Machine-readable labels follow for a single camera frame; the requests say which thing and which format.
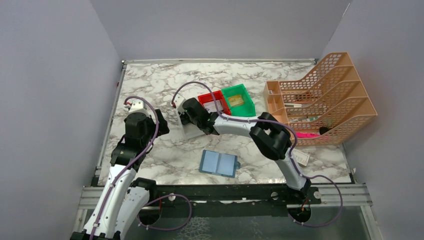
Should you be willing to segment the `gold credit card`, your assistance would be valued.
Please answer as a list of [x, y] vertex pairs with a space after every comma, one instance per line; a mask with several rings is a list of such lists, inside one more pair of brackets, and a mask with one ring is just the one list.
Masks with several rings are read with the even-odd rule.
[[245, 103], [241, 94], [230, 96], [227, 98], [227, 101], [231, 108], [242, 106]]

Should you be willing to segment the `blue card holder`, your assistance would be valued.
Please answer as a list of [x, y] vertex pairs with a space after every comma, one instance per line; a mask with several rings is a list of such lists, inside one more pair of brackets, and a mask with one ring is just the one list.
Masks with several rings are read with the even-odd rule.
[[199, 172], [216, 176], [235, 178], [236, 171], [241, 167], [238, 157], [233, 154], [203, 150]]

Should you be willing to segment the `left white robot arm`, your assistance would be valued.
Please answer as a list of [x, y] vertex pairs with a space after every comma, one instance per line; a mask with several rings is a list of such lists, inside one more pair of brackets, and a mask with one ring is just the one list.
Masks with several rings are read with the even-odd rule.
[[136, 110], [124, 119], [125, 133], [111, 153], [106, 184], [83, 230], [72, 240], [123, 240], [140, 208], [157, 193], [156, 182], [135, 175], [153, 146], [170, 132], [160, 109]]

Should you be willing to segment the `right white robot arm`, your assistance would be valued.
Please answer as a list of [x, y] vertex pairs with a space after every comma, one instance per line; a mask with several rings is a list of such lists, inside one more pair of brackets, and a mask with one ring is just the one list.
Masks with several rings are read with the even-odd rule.
[[187, 116], [190, 123], [206, 135], [237, 135], [253, 140], [260, 153], [275, 161], [286, 180], [286, 185], [299, 193], [306, 194], [311, 186], [293, 159], [293, 145], [289, 128], [277, 121], [270, 113], [259, 116], [240, 117], [208, 112], [192, 97], [172, 106]]

